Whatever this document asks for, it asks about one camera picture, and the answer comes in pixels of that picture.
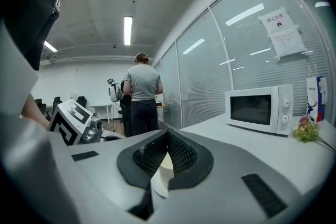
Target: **gray sleeve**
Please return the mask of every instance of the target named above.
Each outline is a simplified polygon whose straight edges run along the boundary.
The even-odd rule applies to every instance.
[[[130,81],[131,82],[131,74],[127,71],[126,76],[125,76],[125,81]]]

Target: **microwave window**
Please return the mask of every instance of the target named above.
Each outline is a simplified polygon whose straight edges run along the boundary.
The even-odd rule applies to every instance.
[[[271,95],[230,97],[231,119],[269,125],[271,120]]]

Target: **black rubber pad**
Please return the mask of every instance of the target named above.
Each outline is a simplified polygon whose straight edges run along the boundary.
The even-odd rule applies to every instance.
[[[82,159],[88,159],[88,158],[95,157],[97,155],[99,154],[95,151],[88,151],[88,152],[72,155],[71,157],[73,158],[75,162],[77,162],[77,161],[81,161]]]
[[[242,177],[242,180],[252,192],[268,218],[271,218],[286,209],[287,206],[285,203],[258,175],[246,175]]]

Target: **gray t-shirt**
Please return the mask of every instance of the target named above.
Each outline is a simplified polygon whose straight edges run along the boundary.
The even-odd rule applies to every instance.
[[[125,81],[131,82],[132,101],[142,101],[155,99],[155,90],[161,77],[151,66],[137,65],[127,71]]]

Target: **floor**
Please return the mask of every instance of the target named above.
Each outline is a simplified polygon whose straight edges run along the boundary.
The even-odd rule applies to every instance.
[[[110,124],[107,121],[102,121],[104,130],[110,132],[116,132],[118,134],[124,135],[124,125],[121,120],[110,121]],[[159,121],[159,129],[169,129],[163,122]]]

